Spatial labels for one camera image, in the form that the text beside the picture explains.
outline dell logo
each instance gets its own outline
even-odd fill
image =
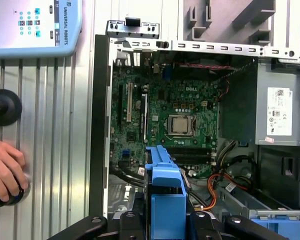
[[[198,92],[198,89],[196,87],[189,87],[189,86],[186,86],[185,87],[185,90],[186,91],[191,91],[191,92]]]

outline hand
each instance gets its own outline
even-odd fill
[[[12,196],[19,194],[14,176],[24,190],[28,188],[28,180],[22,170],[24,166],[25,158],[22,152],[0,141],[0,199],[3,202],[9,200],[8,191]]]

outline sticker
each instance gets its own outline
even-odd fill
[[[275,142],[275,140],[271,137],[266,136],[264,139],[266,142],[273,144]]]
[[[289,88],[268,87],[266,134],[292,135],[293,92]]]
[[[145,168],[144,167],[139,167],[139,169],[138,169],[138,174],[140,175],[140,176],[145,176]]]
[[[234,184],[233,182],[230,182],[228,186],[225,187],[225,190],[227,190],[229,193],[231,193],[233,191],[233,189],[236,188],[236,184]]]

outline control panel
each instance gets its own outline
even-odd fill
[[[82,0],[0,0],[0,59],[68,56],[81,27]]]

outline motherboard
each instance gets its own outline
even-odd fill
[[[203,178],[216,154],[218,86],[172,79],[170,71],[113,68],[110,162],[142,175],[146,146],[163,145],[190,176]]]

